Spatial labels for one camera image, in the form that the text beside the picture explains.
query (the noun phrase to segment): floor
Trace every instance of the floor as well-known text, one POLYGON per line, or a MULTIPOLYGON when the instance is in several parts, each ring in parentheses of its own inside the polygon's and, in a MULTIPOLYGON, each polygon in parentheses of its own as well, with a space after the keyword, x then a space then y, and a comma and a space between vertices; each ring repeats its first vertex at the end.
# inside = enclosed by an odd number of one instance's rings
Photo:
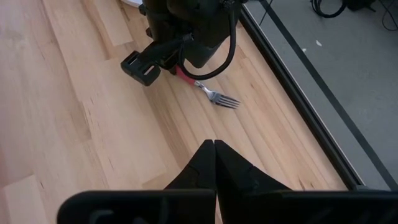
MULTIPOLYGON (((391 1, 383 2, 388 6, 391 1)), ((264 7, 249 3, 260 23, 264 7)), ((326 1, 323 9, 331 12, 340 4, 326 1)), ((333 19, 320 19, 307 0, 280 0, 271 6, 325 86, 314 81, 270 16, 264 18, 261 28, 357 173, 372 188, 398 189, 398 39, 396 32, 382 26, 385 9, 381 3, 372 5, 376 12, 346 9, 333 19), (325 87, 340 109, 325 97, 325 87)), ((397 17, 398 3, 390 10, 397 17)), ((388 16, 386 25, 394 28, 388 16)))
MULTIPOLYGON (((55 223, 84 190, 162 189, 205 139, 293 189, 345 188, 241 25, 233 63, 206 82, 242 101, 229 110, 167 72, 150 87, 123 74, 120 61, 150 43, 136 8, 0 2, 2 223, 55 223)), ((221 64, 228 45, 200 71, 221 64)))

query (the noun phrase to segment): fork tines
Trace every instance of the fork tines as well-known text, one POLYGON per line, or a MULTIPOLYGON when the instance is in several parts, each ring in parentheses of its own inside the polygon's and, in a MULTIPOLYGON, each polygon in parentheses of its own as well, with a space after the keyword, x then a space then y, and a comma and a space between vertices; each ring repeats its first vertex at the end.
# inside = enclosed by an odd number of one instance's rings
POLYGON ((222 95, 221 93, 217 94, 212 102, 218 106, 224 106, 231 109, 238 108, 239 104, 241 103, 238 100, 222 95))

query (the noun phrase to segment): white object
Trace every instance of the white object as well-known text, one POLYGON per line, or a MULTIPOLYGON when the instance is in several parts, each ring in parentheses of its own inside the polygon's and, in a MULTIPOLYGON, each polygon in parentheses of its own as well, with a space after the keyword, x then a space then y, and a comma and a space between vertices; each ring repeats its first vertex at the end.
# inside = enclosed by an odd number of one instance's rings
POLYGON ((139 5, 142 4, 142 0, 122 0, 122 1, 134 7, 138 7, 139 5))

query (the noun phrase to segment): wooden tabletop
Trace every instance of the wooden tabletop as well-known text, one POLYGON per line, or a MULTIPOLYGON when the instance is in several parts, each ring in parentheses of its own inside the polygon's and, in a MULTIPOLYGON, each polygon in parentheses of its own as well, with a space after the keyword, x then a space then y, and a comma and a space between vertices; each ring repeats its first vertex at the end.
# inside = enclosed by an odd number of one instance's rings
MULTIPOLYGON (((344 189, 268 64, 238 25, 212 105, 162 72, 150 87, 120 61, 151 42, 146 18, 116 0, 0 1, 0 220, 55 223, 89 189, 162 189, 205 139, 222 139, 297 190, 344 189)), ((197 73, 226 58, 227 40, 197 73)))

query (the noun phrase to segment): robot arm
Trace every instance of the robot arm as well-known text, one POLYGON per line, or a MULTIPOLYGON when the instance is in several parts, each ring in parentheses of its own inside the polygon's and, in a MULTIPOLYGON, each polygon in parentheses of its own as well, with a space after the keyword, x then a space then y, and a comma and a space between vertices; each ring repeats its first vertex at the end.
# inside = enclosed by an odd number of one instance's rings
POLYGON ((140 13, 149 22, 147 35, 154 41, 143 52, 134 51, 122 63, 122 69, 135 80, 149 86, 160 68, 175 73, 180 65, 190 78, 206 80, 221 73, 232 61, 235 26, 247 0, 143 0, 140 13), (191 74, 184 66, 187 59, 201 68, 231 36, 229 54, 222 66, 206 75, 191 74))

